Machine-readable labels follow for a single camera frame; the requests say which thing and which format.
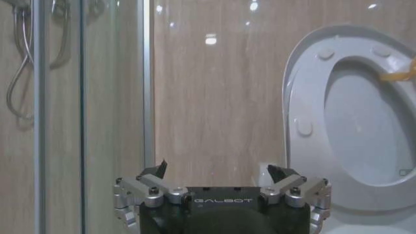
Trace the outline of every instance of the shower enclosure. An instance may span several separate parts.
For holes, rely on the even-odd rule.
[[[143,17],[140,0],[0,0],[2,233],[123,233],[112,183],[146,163]]]
[[[112,185],[252,186],[284,165],[282,83],[316,28],[416,48],[412,0],[0,0],[0,233],[115,234]]]

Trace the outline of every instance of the toilet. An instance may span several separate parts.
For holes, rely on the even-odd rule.
[[[308,34],[286,67],[287,166],[332,183],[323,233],[416,233],[416,52],[372,29]]]

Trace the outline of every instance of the toilet seat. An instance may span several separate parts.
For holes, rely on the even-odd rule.
[[[339,144],[328,137],[326,100],[331,75],[336,65],[346,61],[363,64],[379,73],[408,71],[415,56],[411,49],[384,34],[342,25],[312,32],[298,44],[287,63],[283,90],[287,163],[306,176],[327,177],[334,184],[334,203],[348,209],[388,211],[415,205],[416,170],[403,179],[379,184],[351,175],[339,158],[335,147]],[[416,116],[414,81],[391,85]],[[390,142],[391,137],[387,136],[384,142]]]

